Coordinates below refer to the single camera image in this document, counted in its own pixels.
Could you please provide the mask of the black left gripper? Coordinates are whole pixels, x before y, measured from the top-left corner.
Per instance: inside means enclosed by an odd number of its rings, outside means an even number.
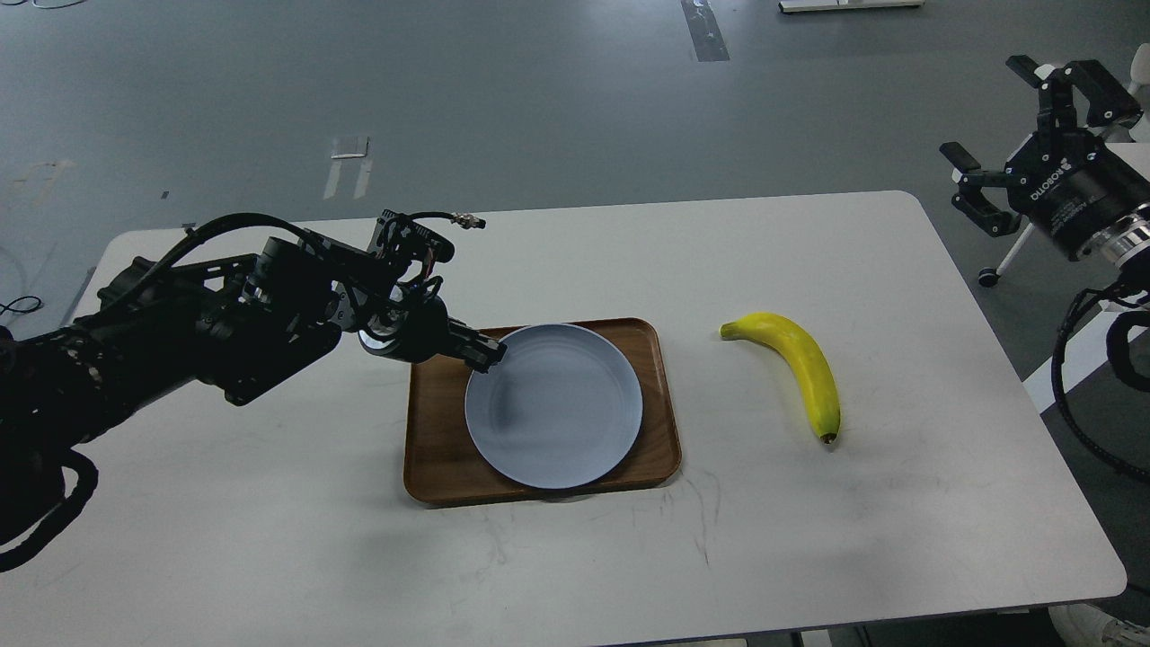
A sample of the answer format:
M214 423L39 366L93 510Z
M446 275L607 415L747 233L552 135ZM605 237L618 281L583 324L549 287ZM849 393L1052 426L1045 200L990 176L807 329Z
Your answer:
M504 342L476 329L448 326L447 306L439 296L402 311L394 326L361 329L358 342L369 355L402 363L423 363L446 351L448 359L459 359L478 373L500 364L507 352Z

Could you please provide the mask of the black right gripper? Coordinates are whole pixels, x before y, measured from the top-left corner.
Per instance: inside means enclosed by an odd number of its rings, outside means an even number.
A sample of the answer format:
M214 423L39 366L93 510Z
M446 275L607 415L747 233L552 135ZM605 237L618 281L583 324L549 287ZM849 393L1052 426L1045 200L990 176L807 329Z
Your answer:
M1038 91L1035 134L1027 136L1005 165L986 171L960 143L940 153L953 167L951 205L981 232L1018 232L1022 214L1048 234L1070 261L1099 254L1118 269L1147 269L1147 178L1080 128L1076 92L1087 102L1087 128L1133 128L1145 115L1135 98L1097 60L1038 66L1011 55L1007 68ZM1011 209L990 201L986 188L1007 190Z

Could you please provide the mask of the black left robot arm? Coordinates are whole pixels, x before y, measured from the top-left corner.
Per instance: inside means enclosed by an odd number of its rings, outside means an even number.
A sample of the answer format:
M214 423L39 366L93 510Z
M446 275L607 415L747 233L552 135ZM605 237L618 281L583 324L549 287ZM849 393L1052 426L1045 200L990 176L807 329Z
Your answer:
M79 516L99 482L79 454L190 382L248 405L356 334L365 351L478 372L505 345L448 315L434 267L455 255L429 214L386 210L365 249L262 213L190 228L159 261L133 259L99 310L47 334L3 329L3 571Z

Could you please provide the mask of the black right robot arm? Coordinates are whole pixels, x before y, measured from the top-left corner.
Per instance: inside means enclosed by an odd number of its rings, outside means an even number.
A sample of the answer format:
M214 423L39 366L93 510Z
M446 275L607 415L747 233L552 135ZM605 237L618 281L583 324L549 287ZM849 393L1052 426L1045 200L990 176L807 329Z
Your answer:
M953 167L951 205L991 237L1013 234L1022 222L1038 229L1070 261L1101 255L1117 267L1105 288L1084 288L1056 331L1050 372L1053 405L1084 449L1117 473L1147 483L1133 465L1092 441L1079 426L1066 396L1063 365L1072 332L1090 307L1121 307L1106 329L1105 351L1116 377L1147 392L1147 373L1132 360L1129 336L1147 329L1147 201L1142 174L1110 151L1101 129L1134 128L1143 116L1137 98L1096 60L1040 66L1027 55L1006 66L1038 92L1032 134L998 171L977 163L960 143L938 151Z

